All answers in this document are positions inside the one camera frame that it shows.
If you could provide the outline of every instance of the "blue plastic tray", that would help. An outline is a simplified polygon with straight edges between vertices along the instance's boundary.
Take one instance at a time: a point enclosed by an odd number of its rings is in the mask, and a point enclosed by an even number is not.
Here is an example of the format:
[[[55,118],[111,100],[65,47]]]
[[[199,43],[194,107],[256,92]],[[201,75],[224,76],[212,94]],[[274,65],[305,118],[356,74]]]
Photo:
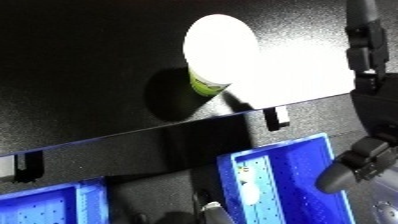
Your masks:
[[[0,224],[108,224],[103,179],[0,195]]]
[[[344,192],[329,195],[315,187],[316,178],[332,158],[326,134],[220,156],[218,167],[229,213],[237,224],[355,223]],[[248,171],[252,178],[242,178]],[[259,200],[248,204],[243,199],[247,191],[242,189],[250,181],[260,194]]]

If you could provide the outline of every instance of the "green label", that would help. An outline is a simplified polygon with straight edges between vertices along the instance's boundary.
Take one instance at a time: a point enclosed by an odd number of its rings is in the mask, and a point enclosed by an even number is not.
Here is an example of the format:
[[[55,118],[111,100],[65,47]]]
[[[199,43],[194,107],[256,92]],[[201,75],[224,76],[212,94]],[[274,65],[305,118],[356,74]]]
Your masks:
[[[202,96],[215,96],[223,91],[227,85],[209,85],[195,77],[195,72],[189,69],[192,88]]]

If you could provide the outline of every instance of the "paper cup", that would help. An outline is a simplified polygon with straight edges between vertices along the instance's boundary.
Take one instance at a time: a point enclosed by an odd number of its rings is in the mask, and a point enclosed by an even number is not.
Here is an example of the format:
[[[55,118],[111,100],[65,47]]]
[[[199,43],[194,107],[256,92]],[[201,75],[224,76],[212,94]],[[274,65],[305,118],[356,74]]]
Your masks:
[[[253,72],[259,46],[253,31],[226,15],[205,16],[188,30],[183,46],[193,89],[214,96]]]

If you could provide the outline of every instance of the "table surface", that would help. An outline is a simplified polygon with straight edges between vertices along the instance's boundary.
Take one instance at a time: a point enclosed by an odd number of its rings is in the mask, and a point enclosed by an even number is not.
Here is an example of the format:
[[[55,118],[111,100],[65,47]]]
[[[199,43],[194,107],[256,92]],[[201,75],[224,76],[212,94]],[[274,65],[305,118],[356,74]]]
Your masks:
[[[111,223],[131,223],[135,212],[143,212],[151,223],[187,224],[193,190],[208,189],[222,202],[217,170],[213,165],[169,173],[215,164],[221,154],[321,132],[328,134],[338,155],[366,135],[347,95],[288,109],[291,125],[275,132],[268,131],[261,111],[254,111],[59,146],[43,152],[42,178],[0,183],[0,194],[107,176]],[[357,223],[375,224],[369,212],[371,193],[367,182],[348,192]]]
[[[395,61],[398,2],[380,4]],[[208,99],[182,43],[214,13],[254,30],[264,64]],[[2,1],[0,155],[346,93],[344,17],[342,0]]]

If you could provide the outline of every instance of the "blue container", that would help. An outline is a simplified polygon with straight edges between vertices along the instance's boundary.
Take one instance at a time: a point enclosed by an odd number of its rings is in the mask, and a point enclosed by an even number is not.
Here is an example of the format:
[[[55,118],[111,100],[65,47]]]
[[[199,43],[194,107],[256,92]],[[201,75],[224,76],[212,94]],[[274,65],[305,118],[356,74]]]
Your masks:
[[[218,157],[229,214],[237,224],[355,223],[345,192],[315,187],[332,158],[326,134]]]
[[[103,179],[0,195],[0,224],[108,224]]]

